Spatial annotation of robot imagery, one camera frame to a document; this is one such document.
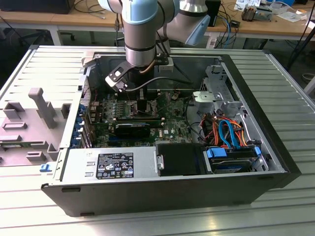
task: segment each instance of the warning label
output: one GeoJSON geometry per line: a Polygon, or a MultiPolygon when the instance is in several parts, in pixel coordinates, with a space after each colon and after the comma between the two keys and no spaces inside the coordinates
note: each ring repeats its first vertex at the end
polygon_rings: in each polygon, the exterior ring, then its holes
{"type": "Polygon", "coordinates": [[[99,154],[96,178],[133,178],[133,153],[99,154]]]}

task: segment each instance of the robotic arm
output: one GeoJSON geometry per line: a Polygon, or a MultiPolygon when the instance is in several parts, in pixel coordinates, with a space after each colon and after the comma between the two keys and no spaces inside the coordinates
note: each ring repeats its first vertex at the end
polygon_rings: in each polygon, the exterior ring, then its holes
{"type": "Polygon", "coordinates": [[[126,73],[140,75],[155,61],[157,32],[164,39],[196,45],[210,21],[205,0],[98,1],[101,7],[119,13],[123,18],[126,61],[105,79],[110,87],[120,92],[127,88],[126,73]]]}

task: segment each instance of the motherboard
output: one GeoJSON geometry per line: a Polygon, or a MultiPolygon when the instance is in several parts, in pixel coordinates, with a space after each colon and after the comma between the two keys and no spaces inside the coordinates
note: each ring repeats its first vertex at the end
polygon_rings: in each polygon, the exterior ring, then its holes
{"type": "Polygon", "coordinates": [[[186,103],[187,97],[179,91],[157,91],[153,99],[145,101],[117,94],[95,99],[90,104],[94,147],[148,147],[157,141],[191,143],[184,116],[186,103]]]}

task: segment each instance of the blue cable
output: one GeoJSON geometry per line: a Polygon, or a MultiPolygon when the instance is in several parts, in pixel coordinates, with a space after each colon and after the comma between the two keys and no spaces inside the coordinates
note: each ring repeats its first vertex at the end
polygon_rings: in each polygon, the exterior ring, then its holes
{"type": "Polygon", "coordinates": [[[226,18],[224,18],[224,17],[222,17],[222,16],[218,16],[218,17],[220,17],[221,19],[225,20],[226,25],[227,25],[227,29],[228,29],[228,35],[227,35],[226,43],[225,43],[225,46],[223,47],[223,49],[224,49],[224,48],[227,47],[228,42],[229,42],[229,40],[230,40],[231,27],[230,27],[230,24],[228,23],[228,21],[227,21],[226,18]]]}
{"type": "Polygon", "coordinates": [[[233,130],[233,126],[232,124],[228,121],[228,120],[222,120],[219,124],[219,135],[220,135],[220,138],[222,139],[222,141],[227,145],[228,148],[231,148],[231,144],[224,138],[224,135],[223,135],[223,125],[224,123],[227,124],[229,130],[230,130],[230,134],[231,134],[231,140],[232,140],[232,144],[233,146],[236,147],[236,149],[240,149],[240,145],[238,144],[237,142],[237,139],[235,138],[234,136],[234,130],[233,130]]]}

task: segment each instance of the metal workbench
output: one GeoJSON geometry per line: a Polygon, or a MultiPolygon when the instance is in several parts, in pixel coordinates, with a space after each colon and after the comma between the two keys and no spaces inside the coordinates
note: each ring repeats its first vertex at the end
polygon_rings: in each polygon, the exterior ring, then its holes
{"type": "MultiPolygon", "coordinates": [[[[71,103],[83,73],[85,51],[112,47],[40,46],[30,49],[0,92],[0,109],[19,100],[35,108],[29,86],[41,86],[54,107],[71,103]]],[[[204,49],[173,52],[206,54],[204,49]]],[[[262,51],[217,50],[229,54],[303,173],[251,205],[73,218],[41,190],[38,166],[0,168],[1,235],[314,235],[315,104],[272,55],[262,51]]]]}

